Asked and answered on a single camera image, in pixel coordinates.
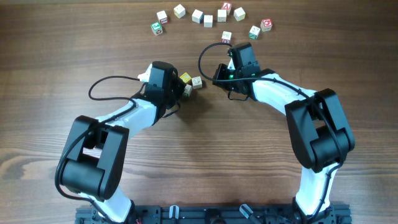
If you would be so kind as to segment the white green wooden block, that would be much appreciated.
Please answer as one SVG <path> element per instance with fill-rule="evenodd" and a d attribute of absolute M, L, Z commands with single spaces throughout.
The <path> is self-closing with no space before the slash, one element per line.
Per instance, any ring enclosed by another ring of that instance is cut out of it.
<path fill-rule="evenodd" d="M 189 84 L 186 84 L 184 92 L 183 92 L 183 96 L 188 98 L 191 95 L 192 90 L 193 90 L 193 87 Z"/>

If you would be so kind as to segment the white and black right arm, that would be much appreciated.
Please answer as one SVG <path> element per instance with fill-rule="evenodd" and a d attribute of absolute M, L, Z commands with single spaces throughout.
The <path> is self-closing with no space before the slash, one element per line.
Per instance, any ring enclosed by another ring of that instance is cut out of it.
<path fill-rule="evenodd" d="M 304 222 L 325 217 L 335 174 L 355 145 L 337 94 L 328 88 L 300 88 L 273 70 L 262 70 L 249 42 L 230 46 L 228 55 L 229 65 L 219 65 L 213 84 L 285 115 L 292 149 L 302 166 L 295 206 Z"/>

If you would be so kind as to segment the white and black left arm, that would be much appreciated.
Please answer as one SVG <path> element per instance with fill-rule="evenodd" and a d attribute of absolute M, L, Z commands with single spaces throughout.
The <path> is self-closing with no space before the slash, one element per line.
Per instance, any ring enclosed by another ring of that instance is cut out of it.
<path fill-rule="evenodd" d="M 168 117 L 186 84 L 177 69 L 155 61 L 148 81 L 127 105 L 105 116 L 77 117 L 55 171 L 55 186 L 65 198 L 90 203 L 76 210 L 75 223 L 142 223 L 145 211 L 136 208 L 119 186 L 127 142 L 139 131 Z"/>

